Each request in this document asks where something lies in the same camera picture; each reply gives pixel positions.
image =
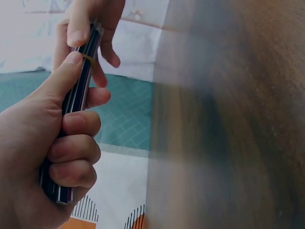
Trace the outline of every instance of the pen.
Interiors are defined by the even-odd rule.
[[[85,109],[87,91],[91,79],[92,67],[97,59],[97,49],[102,38],[102,28],[97,22],[90,23],[90,37],[88,42],[74,49],[83,54],[84,61],[81,75],[74,87],[67,93],[62,103],[62,116],[67,113],[81,111]],[[64,137],[65,133],[61,130],[59,137]],[[76,196],[72,187],[64,187],[55,184],[49,176],[51,162],[46,158],[40,167],[39,182],[45,194],[51,201],[57,204],[75,204]]]

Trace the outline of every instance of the yellow rubber band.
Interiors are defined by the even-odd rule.
[[[81,53],[81,55],[83,56],[83,58],[86,58],[88,61],[90,61],[90,64],[91,64],[92,68],[94,69],[95,68],[95,60],[92,57],[90,57],[90,56],[88,56],[84,53]]]

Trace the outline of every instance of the hand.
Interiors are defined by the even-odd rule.
[[[53,68],[57,69],[71,51],[70,47],[84,45],[89,39],[90,20],[97,19],[104,28],[101,41],[103,58],[117,68],[120,59],[112,48],[112,39],[121,18],[125,0],[73,0],[67,10],[68,19],[60,23],[56,31],[56,48]],[[107,80],[97,61],[93,79],[98,87],[105,87]]]
[[[39,167],[46,156],[54,163],[51,178],[76,187],[77,201],[93,186],[92,165],[100,158],[93,136],[100,118],[93,111],[61,115],[81,67],[81,55],[70,53],[36,91],[0,113],[0,228],[55,229],[69,218],[74,206],[52,203],[40,187]],[[90,89],[87,104],[106,103],[110,94],[103,92]],[[67,136],[56,139],[61,127]]]

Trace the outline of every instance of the orange shape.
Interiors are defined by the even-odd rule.
[[[136,219],[136,221],[133,223],[132,225],[132,229],[146,229],[146,217],[145,215],[140,215],[140,217],[138,217]]]
[[[95,227],[95,223],[70,218],[68,222],[64,223],[58,229],[95,229]]]

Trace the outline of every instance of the teal tile pattern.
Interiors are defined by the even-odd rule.
[[[0,74],[0,112],[29,95],[49,75],[45,71]],[[102,120],[96,141],[148,150],[153,84],[116,75],[107,79],[111,100],[93,108]]]
[[[149,149],[153,84],[122,76],[107,76],[110,101],[93,108],[102,119],[100,143]]]

